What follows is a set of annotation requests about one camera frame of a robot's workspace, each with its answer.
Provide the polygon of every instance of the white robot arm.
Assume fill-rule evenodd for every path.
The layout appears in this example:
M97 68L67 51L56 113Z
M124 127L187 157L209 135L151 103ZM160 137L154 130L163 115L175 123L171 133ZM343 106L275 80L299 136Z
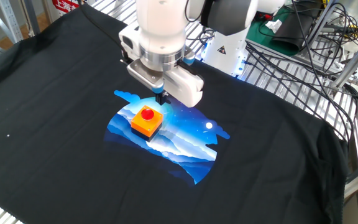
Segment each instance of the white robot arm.
M258 0L137 0L139 24L119 33L128 72L151 89L160 104L167 92L193 107L203 96L204 81L187 66L195 59L185 45L189 18L231 35L250 25L257 8Z

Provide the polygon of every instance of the blue graphic print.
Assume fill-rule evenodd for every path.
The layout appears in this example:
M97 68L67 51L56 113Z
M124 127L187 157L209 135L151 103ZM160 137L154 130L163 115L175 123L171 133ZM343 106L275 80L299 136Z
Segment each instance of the blue graphic print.
M200 182L213 166L216 151L206 145L217 144L217 135L225 139L230 138L230 135L215 121L205 117L196 108L187 108L172 97L168 99L169 103L161 106L155 102L154 97L141 99L137 95L117 90L114 94L125 99L129 104L110 120L104 141L130 145L168 159L181 167L179 170L168 170L168 172L187 180L189 185ZM150 142L131 131L131 119L145 105L163 114L162 126Z

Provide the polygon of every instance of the t-shirt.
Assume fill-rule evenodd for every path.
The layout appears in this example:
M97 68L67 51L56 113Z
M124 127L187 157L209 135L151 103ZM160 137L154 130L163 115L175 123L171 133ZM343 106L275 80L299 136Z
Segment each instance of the t-shirt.
M125 24L84 6L118 41ZM0 56L0 206L24 223L341 223L325 121L204 63L187 108L153 93L80 10ZM148 106L163 121L131 130Z

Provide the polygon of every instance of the orange box with red button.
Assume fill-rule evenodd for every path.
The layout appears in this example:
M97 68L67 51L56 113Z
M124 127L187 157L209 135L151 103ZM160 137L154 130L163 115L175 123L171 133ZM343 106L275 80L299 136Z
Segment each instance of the orange box with red button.
M132 132L150 140L161 127L163 115L148 106L144 106L131 121Z

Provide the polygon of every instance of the red button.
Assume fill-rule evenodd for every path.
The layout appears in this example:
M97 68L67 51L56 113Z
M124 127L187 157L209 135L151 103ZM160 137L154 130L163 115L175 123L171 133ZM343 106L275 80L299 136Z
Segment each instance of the red button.
M142 110L142 118L145 120L151 120L154 117L154 112L150 109Z

